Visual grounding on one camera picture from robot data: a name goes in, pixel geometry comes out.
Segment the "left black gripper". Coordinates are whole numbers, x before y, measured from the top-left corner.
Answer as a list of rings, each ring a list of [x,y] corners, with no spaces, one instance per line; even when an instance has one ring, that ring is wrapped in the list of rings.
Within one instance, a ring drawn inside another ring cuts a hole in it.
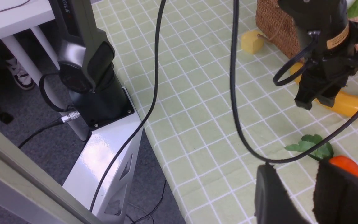
[[[314,99],[333,107],[358,71],[358,23],[348,19],[347,1],[279,0],[278,5],[293,19],[302,50],[277,72],[277,85],[300,77],[297,107],[311,110]],[[303,66],[290,75],[296,63]]]

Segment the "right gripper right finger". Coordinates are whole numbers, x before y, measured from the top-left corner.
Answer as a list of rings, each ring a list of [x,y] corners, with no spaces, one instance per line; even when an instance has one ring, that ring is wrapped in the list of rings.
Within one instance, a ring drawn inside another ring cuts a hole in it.
[[[358,224],[358,177],[327,160],[321,161],[313,203],[319,224]]]

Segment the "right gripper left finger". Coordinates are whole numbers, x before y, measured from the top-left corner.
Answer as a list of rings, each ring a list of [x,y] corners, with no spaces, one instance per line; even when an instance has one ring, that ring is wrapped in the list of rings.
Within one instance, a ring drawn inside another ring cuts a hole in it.
[[[255,217],[258,224],[308,224],[287,193],[276,169],[270,164],[257,168]]]

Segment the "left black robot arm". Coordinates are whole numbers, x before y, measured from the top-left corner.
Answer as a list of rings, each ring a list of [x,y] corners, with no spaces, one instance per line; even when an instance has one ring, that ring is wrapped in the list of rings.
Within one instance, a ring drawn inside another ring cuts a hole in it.
[[[303,49],[274,75],[276,86],[296,81],[295,103],[312,101],[358,118],[358,22],[347,17],[345,0],[279,0],[283,17],[294,22]],[[62,35],[58,54],[61,82],[90,128],[123,118],[128,97],[114,72],[115,50],[97,28],[90,2],[51,0]]]

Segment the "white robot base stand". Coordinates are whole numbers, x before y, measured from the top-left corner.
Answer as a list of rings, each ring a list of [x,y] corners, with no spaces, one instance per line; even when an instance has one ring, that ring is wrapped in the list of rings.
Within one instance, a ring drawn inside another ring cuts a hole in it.
[[[63,188],[87,210],[97,195],[92,213],[104,224],[125,222],[142,129],[109,168],[101,188],[97,190],[97,187],[115,154],[140,123],[141,118],[132,108],[132,114],[92,131],[63,184]]]

